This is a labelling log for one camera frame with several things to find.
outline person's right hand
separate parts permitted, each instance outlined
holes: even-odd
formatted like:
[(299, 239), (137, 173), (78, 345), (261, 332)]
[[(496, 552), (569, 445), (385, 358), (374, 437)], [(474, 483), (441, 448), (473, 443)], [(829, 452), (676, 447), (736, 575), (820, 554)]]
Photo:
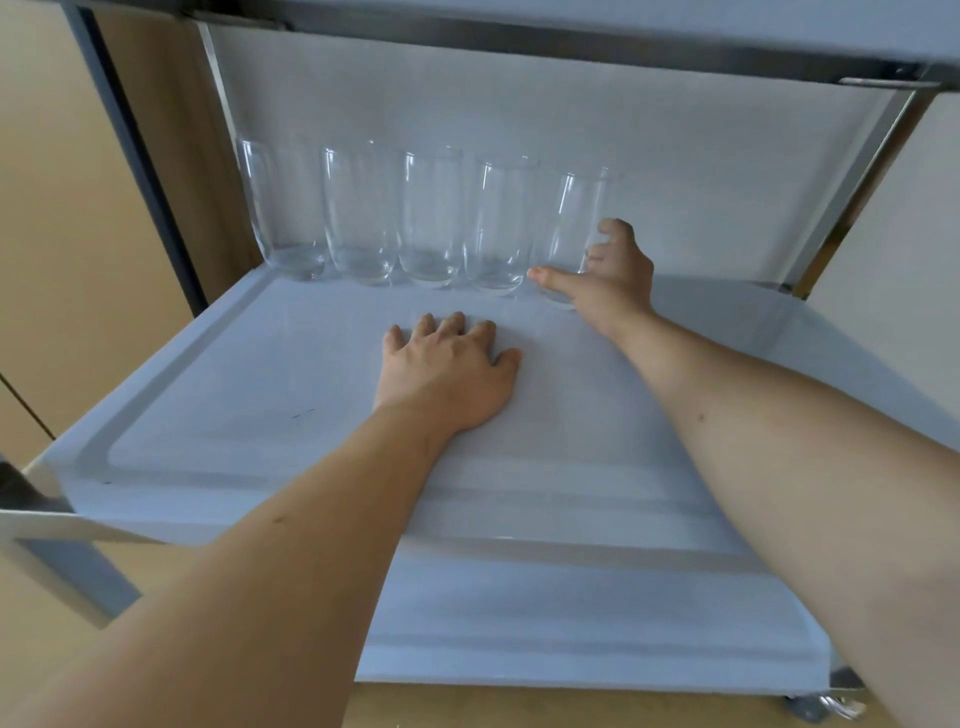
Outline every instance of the person's right hand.
[(544, 266), (531, 268), (528, 275), (541, 287), (569, 296), (584, 321), (615, 340), (630, 319), (653, 312), (654, 264), (636, 246), (628, 223), (608, 217), (597, 229), (608, 234), (610, 242), (590, 246), (586, 273)]

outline empty glass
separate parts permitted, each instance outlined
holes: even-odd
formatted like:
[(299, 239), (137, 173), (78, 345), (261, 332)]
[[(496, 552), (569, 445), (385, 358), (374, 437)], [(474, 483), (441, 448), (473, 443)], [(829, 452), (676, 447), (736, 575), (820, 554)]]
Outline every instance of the empty glass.
[[(536, 265), (552, 265), (571, 273), (583, 273), (587, 267), (587, 248), (603, 242), (597, 225), (608, 216), (614, 174), (603, 167), (597, 174), (568, 172), (561, 176), (556, 202), (551, 212), (551, 229), (545, 244), (535, 253)], [(542, 288), (550, 301), (570, 306), (569, 297)]]
[(462, 158), (452, 147), (404, 155), (399, 258), (420, 285), (441, 288), (460, 270)]
[(320, 176), (305, 140), (237, 140), (237, 159), (263, 259), (282, 275), (313, 279), (324, 271), (326, 241)]
[(536, 168), (527, 157), (479, 160), (464, 271), (482, 291), (505, 296), (523, 283), (533, 241)]
[(343, 275), (367, 285), (386, 281), (396, 265), (400, 156), (368, 143), (323, 151), (326, 242)]

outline black metal pole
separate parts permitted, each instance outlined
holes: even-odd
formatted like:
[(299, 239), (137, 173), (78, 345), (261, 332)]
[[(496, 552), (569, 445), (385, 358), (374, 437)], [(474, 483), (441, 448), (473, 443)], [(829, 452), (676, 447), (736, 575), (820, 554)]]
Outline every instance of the black metal pole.
[(170, 203), (163, 193), (163, 186), (156, 175), (156, 169), (147, 151), (147, 145), (136, 125), (136, 119), (120, 83), (116, 67), (104, 42), (97, 18), (89, 8), (80, 8), (73, 3), (61, 3), (70, 29), (84, 54), (87, 70), (100, 93), (100, 100), (107, 110), (107, 116), (113, 125), (113, 131), (120, 140), (120, 146), (127, 158), (127, 164), (133, 171), (133, 178), (147, 203), (156, 231), (163, 248), (170, 258), (170, 264), (177, 274), (180, 288), (190, 304), (194, 316), (200, 315), (207, 307), (206, 295), (200, 286), (197, 271), (186, 250), (177, 220), (174, 218)]

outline person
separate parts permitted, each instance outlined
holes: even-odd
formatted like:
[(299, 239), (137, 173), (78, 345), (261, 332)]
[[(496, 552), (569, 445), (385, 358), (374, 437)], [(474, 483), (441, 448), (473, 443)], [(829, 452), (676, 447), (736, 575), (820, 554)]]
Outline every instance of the person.
[[(530, 278), (634, 364), (740, 533), (904, 726), (960, 720), (960, 454), (825, 384), (715, 344), (650, 304), (653, 264), (605, 220), (582, 275)], [(9, 728), (340, 725), (387, 568), (458, 432), (510, 398), (495, 325), (393, 326), (373, 412), (140, 599)]]

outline floor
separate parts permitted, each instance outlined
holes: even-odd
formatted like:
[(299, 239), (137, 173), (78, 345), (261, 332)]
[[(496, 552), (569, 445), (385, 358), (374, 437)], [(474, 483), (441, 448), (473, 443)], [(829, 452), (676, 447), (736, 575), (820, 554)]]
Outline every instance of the floor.
[[(196, 550), (176, 546), (103, 545), (104, 552), (144, 592), (158, 589), (185, 569)], [(27, 692), (96, 638), (96, 630), (49, 597), (0, 558), (0, 723)], [(864, 728), (897, 725), (867, 696)], [(839, 718), (830, 719), (834, 724)], [(777, 728), (803, 723), (776, 698), (357, 685), (347, 728)]]

